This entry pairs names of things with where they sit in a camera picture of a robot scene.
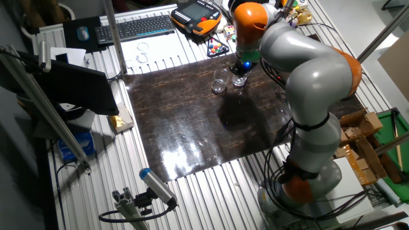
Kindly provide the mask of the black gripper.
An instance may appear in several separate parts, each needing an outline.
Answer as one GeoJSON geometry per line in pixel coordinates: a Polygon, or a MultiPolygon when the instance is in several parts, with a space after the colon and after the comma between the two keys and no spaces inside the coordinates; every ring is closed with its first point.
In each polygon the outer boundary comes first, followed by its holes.
{"type": "Polygon", "coordinates": [[[239,79],[247,79],[248,73],[257,65],[257,62],[241,62],[240,60],[236,60],[236,62],[229,67],[229,71],[233,74],[238,76],[239,79]]]}

